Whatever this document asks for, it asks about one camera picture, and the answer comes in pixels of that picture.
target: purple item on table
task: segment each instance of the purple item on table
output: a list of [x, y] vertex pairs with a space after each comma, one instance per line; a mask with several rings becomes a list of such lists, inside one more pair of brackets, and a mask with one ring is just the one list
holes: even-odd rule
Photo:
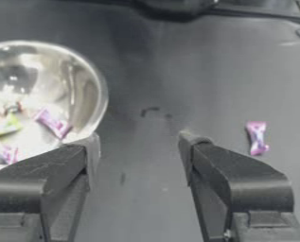
[[262, 155], [269, 146], [265, 144], [265, 122], [247, 122], [245, 125], [250, 137], [250, 155]]
[[57, 139], [63, 139], [71, 130], [69, 124], [64, 120], [57, 120], [47, 109], [41, 109], [35, 116], [35, 121], [43, 124], [53, 133]]
[[0, 143], [0, 159], [7, 163], [7, 164], [13, 164], [17, 162], [17, 148], [16, 147], [8, 147], [4, 146]]

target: black table surface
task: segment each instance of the black table surface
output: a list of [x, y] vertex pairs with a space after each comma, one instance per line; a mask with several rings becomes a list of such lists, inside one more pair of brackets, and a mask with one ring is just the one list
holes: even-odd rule
[[300, 219], [300, 25], [202, 16], [148, 19], [123, 7], [0, 0], [0, 41], [79, 51], [110, 91], [103, 159], [76, 242], [202, 241], [176, 151], [182, 129], [247, 153], [249, 120], [266, 121], [259, 159], [286, 173]]

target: purple item in bowl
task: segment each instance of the purple item in bowl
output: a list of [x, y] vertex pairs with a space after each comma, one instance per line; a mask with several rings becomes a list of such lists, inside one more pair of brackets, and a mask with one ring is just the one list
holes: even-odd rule
[[17, 161], [17, 148], [4, 146], [0, 143], [0, 160], [3, 160], [7, 164], [13, 164]]
[[49, 129], [57, 139], [63, 139], [72, 128], [64, 120], [56, 119], [45, 108], [36, 114], [35, 121]]
[[262, 155], [269, 146], [265, 144], [265, 122], [247, 122], [245, 125], [250, 137], [250, 155]]

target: metal bowl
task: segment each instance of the metal bowl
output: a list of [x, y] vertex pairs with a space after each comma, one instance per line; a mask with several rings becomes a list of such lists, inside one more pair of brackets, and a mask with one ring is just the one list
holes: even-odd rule
[[[23, 129], [3, 135], [3, 144], [17, 147], [17, 159], [27, 159], [88, 137], [104, 115], [104, 78], [90, 61], [71, 49], [49, 43], [0, 43], [0, 109], [19, 101], [16, 113]], [[35, 122], [33, 115], [47, 107], [72, 129], [59, 140]]]

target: black mount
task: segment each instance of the black mount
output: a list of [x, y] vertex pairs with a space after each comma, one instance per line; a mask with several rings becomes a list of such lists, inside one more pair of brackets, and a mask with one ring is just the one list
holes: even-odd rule
[[0, 242], [72, 241], [86, 164], [86, 147], [67, 145], [0, 171]]
[[178, 148], [203, 241], [300, 241], [286, 176], [186, 131]]

